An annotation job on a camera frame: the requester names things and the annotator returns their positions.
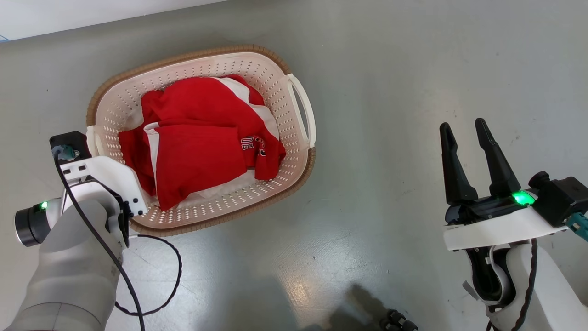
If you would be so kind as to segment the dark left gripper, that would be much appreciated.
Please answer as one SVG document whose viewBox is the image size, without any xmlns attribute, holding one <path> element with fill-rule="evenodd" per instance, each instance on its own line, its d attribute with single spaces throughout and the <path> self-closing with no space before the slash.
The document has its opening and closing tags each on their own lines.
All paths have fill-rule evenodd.
<svg viewBox="0 0 588 331">
<path fill-rule="evenodd" d="M 115 191 L 108 192 L 116 200 L 116 203 L 118 203 L 118 208 L 115 207 L 114 209 L 114 216 L 116 219 L 113 219 L 113 221 L 116 221 L 118 231 L 114 230 L 115 226 L 114 223 L 111 222 L 111 219 L 109 219 L 108 230 L 111 234 L 119 235 L 120 245 L 123 247 L 123 249 L 128 249 L 130 246 L 130 219 L 134 216 L 130 209 L 130 201 L 124 199 Z"/>
</svg>

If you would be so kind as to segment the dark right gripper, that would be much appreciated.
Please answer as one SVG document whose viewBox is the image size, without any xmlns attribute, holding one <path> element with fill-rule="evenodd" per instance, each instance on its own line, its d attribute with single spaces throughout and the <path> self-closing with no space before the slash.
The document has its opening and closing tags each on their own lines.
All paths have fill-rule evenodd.
<svg viewBox="0 0 588 331">
<path fill-rule="evenodd" d="M 491 176 L 491 196 L 480 199 L 476 189 L 469 184 L 458 159 L 458 145 L 450 125 L 447 122 L 440 125 L 445 194 L 447 204 L 450 205 L 445 222 L 449 225 L 468 225 L 506 216 L 533 205 L 537 199 L 533 191 L 520 191 L 521 185 L 486 121 L 476 119 L 475 127 Z"/>
</svg>

